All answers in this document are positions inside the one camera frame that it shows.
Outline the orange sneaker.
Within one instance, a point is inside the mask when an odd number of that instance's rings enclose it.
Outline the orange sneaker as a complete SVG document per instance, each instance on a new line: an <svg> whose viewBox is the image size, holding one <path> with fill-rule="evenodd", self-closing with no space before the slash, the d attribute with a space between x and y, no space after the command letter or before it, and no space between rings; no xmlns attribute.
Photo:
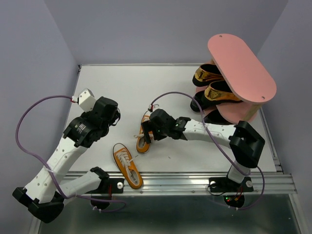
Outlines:
<svg viewBox="0 0 312 234"><path fill-rule="evenodd" d="M125 177L129 186L132 189L141 188L143 185L143 179L128 148L122 143L116 143L113 146L112 152L115 164Z"/></svg>
<svg viewBox="0 0 312 234"><path fill-rule="evenodd" d="M150 111L146 111L144 115L142 116L141 123L148 121L150 119ZM136 150L139 154L145 154L149 151L150 143L147 143L144 138L144 132L143 128L140 125L140 130L137 135L134 135L134 138L136 138Z"/></svg>

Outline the orange sneaker front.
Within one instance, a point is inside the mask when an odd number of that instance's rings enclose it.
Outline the orange sneaker front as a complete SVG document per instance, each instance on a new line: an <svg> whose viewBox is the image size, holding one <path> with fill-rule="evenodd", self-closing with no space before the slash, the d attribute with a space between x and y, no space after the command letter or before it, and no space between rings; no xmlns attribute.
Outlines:
<svg viewBox="0 0 312 234"><path fill-rule="evenodd" d="M116 143L113 146L112 152L115 164L125 177L129 186L132 189L141 188L143 185L143 179L128 148L122 143Z"/></svg>

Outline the black loafer back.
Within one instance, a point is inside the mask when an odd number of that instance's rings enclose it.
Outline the black loafer back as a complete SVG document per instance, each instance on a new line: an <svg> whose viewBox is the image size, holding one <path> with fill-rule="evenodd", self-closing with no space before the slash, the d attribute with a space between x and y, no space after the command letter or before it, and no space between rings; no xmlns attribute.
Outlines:
<svg viewBox="0 0 312 234"><path fill-rule="evenodd" d="M205 123L216 124L216 125L232 125L227 121L218 110L213 110L204 117Z"/></svg>

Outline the black loafer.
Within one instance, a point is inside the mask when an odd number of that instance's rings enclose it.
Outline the black loafer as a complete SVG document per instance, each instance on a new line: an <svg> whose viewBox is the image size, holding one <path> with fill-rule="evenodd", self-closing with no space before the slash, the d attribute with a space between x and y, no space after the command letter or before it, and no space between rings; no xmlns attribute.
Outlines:
<svg viewBox="0 0 312 234"><path fill-rule="evenodd" d="M199 91L194 95L194 100L191 101L190 103L190 108L194 111L194 112L200 112L199 106L202 110L208 109L210 107L213 106L212 102L209 101L205 95L204 95L205 91Z"/></svg>
<svg viewBox="0 0 312 234"><path fill-rule="evenodd" d="M232 125L227 121L218 110L213 110L204 117L205 123L216 124L216 125Z"/></svg>

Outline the gold loafer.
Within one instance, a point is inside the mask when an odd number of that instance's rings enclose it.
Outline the gold loafer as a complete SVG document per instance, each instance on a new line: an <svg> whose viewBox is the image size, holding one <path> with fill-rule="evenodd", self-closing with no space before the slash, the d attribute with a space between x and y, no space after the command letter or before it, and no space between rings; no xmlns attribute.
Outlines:
<svg viewBox="0 0 312 234"><path fill-rule="evenodd" d="M205 89L201 98L202 102L208 106L219 105L222 103L242 102L230 89L224 80L213 81Z"/></svg>
<svg viewBox="0 0 312 234"><path fill-rule="evenodd" d="M218 80L224 80L218 67L214 64L205 63L197 68L192 82L197 87L203 87Z"/></svg>

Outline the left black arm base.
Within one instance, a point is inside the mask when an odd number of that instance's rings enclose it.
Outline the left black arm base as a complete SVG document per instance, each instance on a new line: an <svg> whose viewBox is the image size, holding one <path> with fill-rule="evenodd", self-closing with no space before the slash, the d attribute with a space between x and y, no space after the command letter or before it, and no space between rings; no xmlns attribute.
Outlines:
<svg viewBox="0 0 312 234"><path fill-rule="evenodd" d="M122 194L124 179L121 177L112 178L107 172L100 167L94 167L90 169L92 173L95 173L100 179L100 184L95 190L91 190L89 194Z"/></svg>

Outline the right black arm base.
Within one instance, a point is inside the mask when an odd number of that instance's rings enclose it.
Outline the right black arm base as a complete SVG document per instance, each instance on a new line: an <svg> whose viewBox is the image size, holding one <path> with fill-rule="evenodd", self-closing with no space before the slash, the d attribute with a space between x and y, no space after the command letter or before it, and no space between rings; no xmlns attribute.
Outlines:
<svg viewBox="0 0 312 234"><path fill-rule="evenodd" d="M253 192L253 183L250 177L244 177L241 183L234 182L227 177L209 178L208 191L216 194L236 193L236 192Z"/></svg>

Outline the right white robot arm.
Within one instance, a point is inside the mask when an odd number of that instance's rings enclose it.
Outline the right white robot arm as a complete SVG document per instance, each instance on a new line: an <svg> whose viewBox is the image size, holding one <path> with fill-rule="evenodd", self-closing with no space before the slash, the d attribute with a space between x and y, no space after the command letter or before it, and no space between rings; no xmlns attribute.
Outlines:
<svg viewBox="0 0 312 234"><path fill-rule="evenodd" d="M203 123L189 117L177 119L163 109L151 112L148 120L141 123L147 143L170 137L175 140L211 142L231 163L224 184L229 190L241 186L250 170L258 166L265 139L246 121L236 125Z"/></svg>

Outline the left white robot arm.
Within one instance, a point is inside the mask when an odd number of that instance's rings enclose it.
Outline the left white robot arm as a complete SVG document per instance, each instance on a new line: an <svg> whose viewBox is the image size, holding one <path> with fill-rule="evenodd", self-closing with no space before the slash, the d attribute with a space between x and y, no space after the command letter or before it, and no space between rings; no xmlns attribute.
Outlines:
<svg viewBox="0 0 312 234"><path fill-rule="evenodd" d="M12 196L40 221L50 223L62 212L66 199L81 197L88 192L111 192L109 175L100 167L61 185L61 181L77 159L91 145L105 137L110 126L120 119L118 103L106 97L78 97L81 116L73 119L63 132L58 146L40 172L24 187L17 187Z"/></svg>

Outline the pink shoe shelf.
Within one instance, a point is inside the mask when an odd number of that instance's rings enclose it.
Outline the pink shoe shelf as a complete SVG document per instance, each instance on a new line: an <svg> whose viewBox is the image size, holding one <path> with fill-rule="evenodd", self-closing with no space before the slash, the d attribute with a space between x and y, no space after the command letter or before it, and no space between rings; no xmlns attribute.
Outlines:
<svg viewBox="0 0 312 234"><path fill-rule="evenodd" d="M246 42L235 35L212 36L207 47L211 54L208 64L218 67L224 81L242 102L213 105L204 110L204 116L218 110L232 124L241 120L251 122L257 111L276 95L277 86L274 79ZM195 93L207 87L208 85L196 86Z"/></svg>

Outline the aluminium mounting rail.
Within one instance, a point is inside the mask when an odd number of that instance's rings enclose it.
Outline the aluminium mounting rail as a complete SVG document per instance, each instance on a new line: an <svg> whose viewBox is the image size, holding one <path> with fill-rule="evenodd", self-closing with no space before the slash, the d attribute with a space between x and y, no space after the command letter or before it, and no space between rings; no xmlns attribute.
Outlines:
<svg viewBox="0 0 312 234"><path fill-rule="evenodd" d="M124 182L122 196L209 195L206 188L211 177L224 177L225 173L141 173L143 186L132 189ZM264 173L265 195L296 194L291 175Z"/></svg>

